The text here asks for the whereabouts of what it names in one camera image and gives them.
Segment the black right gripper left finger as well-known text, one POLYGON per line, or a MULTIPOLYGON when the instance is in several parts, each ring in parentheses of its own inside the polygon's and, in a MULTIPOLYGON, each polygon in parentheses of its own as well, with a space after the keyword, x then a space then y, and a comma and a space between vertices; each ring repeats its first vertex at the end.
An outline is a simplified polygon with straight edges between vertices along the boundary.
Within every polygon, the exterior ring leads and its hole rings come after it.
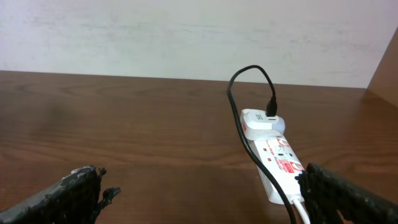
POLYGON ((106 169, 77 168, 57 183, 1 212, 1 224, 94 224, 121 189, 101 191, 106 169))

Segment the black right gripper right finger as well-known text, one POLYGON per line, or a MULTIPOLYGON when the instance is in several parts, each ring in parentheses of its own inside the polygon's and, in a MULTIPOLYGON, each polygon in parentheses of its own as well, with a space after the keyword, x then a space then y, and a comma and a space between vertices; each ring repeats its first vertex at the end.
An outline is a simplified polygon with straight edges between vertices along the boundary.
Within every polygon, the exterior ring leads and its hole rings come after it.
POLYGON ((397 204, 314 163, 295 178, 311 223, 397 224, 397 204))

